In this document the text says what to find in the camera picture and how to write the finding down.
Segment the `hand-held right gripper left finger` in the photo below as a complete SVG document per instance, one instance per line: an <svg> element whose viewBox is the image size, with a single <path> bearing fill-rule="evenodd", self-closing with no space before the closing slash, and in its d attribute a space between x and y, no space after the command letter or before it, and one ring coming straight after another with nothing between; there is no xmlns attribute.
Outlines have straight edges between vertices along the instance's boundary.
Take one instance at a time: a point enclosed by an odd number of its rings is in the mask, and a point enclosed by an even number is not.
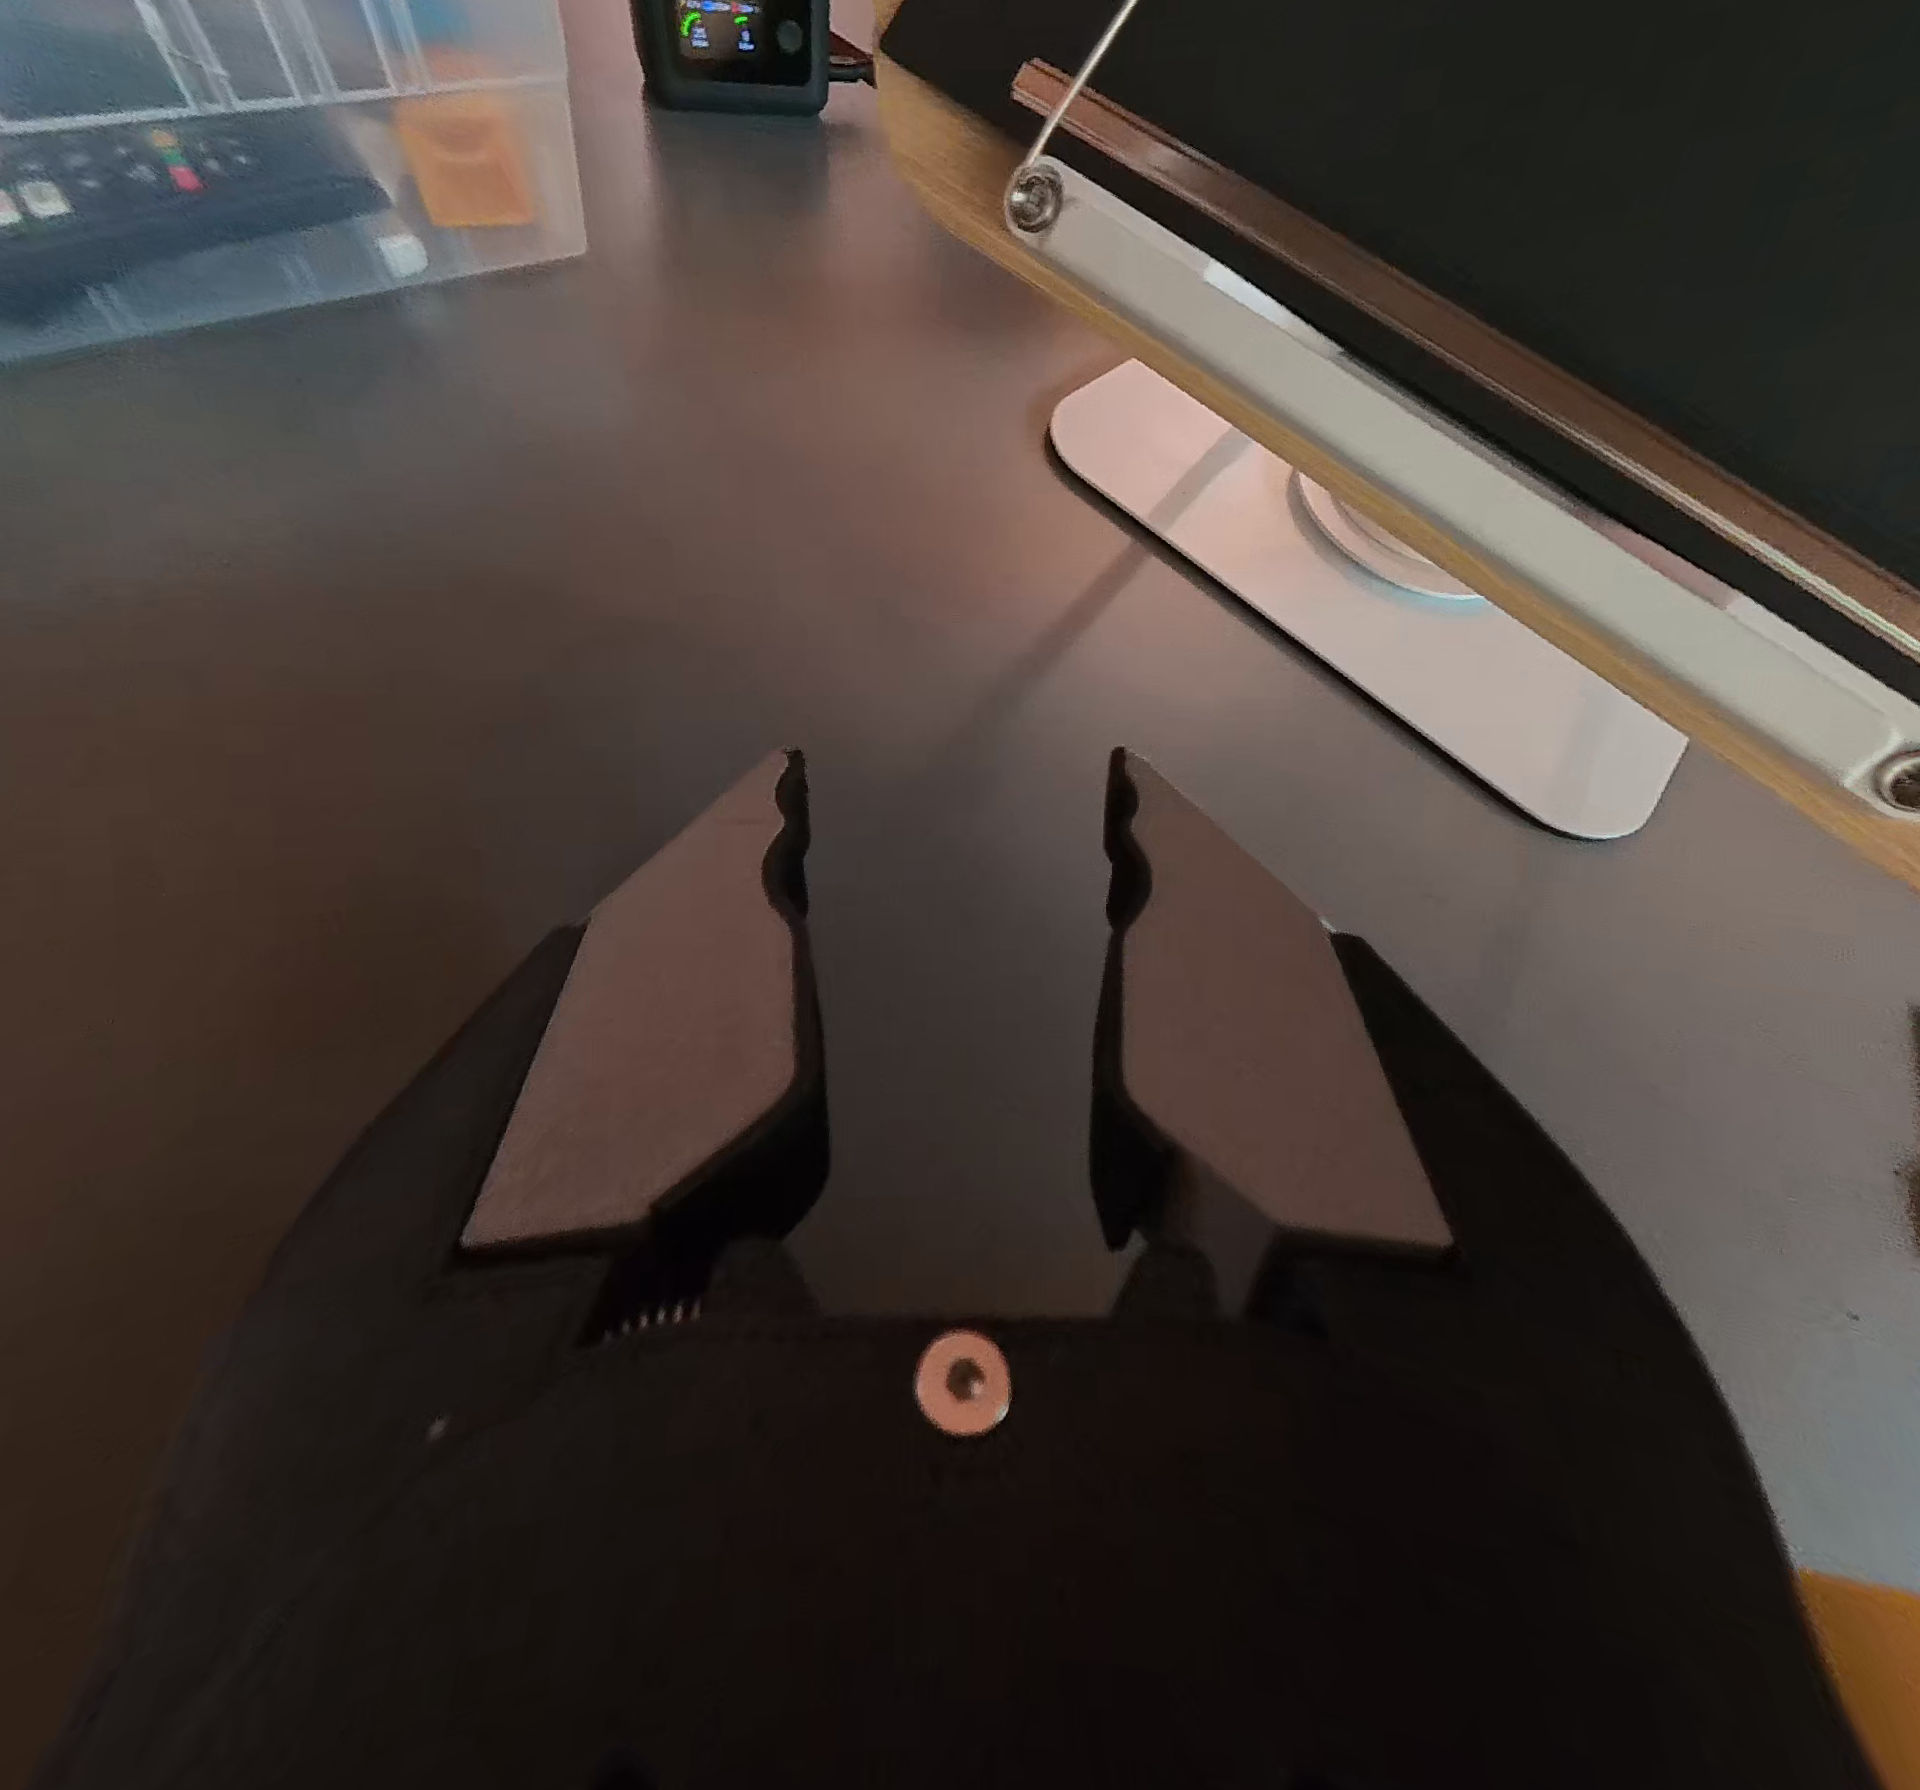
<svg viewBox="0 0 1920 1790"><path fill-rule="evenodd" d="M757 761L587 919L458 1249L779 1240L831 1166L807 764Z"/></svg>

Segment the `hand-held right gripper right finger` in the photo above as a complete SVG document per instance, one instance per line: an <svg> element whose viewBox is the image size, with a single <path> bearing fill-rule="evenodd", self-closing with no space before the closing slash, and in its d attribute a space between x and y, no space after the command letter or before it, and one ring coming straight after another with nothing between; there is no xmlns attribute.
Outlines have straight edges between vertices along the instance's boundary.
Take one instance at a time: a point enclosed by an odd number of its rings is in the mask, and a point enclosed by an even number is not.
<svg viewBox="0 0 1920 1790"><path fill-rule="evenodd" d="M1142 753L1105 772L1091 1196L1225 1301L1292 1258L1435 1270L1454 1228L1328 923Z"/></svg>

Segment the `white stand base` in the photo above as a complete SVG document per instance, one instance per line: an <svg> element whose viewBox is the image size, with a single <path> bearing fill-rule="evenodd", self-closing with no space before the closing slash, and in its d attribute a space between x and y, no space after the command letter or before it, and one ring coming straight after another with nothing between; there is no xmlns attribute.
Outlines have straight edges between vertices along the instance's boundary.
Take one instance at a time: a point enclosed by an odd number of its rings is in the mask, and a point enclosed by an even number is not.
<svg viewBox="0 0 1920 1790"><path fill-rule="evenodd" d="M1510 807L1610 844L1685 737L1142 361L1065 394L1060 463Z"/></svg>

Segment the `yellow box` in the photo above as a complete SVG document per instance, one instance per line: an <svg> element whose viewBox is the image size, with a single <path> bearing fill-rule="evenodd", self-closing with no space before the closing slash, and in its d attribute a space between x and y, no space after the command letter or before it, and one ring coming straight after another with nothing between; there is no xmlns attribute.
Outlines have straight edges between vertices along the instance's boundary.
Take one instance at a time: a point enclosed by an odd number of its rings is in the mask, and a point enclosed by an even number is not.
<svg viewBox="0 0 1920 1790"><path fill-rule="evenodd" d="M1800 1569L1838 1702L1885 1788L1918 1788L1918 1595Z"/></svg>

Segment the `orange packet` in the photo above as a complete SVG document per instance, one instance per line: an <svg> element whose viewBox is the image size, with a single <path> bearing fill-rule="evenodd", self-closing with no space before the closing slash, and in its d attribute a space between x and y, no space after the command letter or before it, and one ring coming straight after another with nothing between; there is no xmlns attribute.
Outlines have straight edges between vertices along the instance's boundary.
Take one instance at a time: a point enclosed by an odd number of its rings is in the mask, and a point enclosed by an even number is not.
<svg viewBox="0 0 1920 1790"><path fill-rule="evenodd" d="M403 98L393 123L433 228L487 231L541 220L528 146L501 98Z"/></svg>

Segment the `black remote control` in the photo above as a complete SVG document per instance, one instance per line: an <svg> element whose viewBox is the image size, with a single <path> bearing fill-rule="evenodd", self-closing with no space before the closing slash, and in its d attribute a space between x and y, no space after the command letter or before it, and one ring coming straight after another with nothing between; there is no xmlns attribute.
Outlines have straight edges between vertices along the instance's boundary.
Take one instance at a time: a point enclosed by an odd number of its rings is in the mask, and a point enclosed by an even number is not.
<svg viewBox="0 0 1920 1790"><path fill-rule="evenodd" d="M116 123L5 138L2 315L40 323L91 289L393 200L323 113Z"/></svg>

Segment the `black wooden-framed book stand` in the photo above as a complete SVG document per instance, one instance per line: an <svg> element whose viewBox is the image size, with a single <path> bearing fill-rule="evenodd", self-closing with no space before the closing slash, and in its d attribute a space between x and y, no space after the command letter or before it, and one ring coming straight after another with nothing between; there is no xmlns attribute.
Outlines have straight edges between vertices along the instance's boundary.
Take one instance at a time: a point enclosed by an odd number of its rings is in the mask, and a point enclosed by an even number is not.
<svg viewBox="0 0 1920 1790"><path fill-rule="evenodd" d="M948 230L1916 887L1916 0L876 0Z"/></svg>

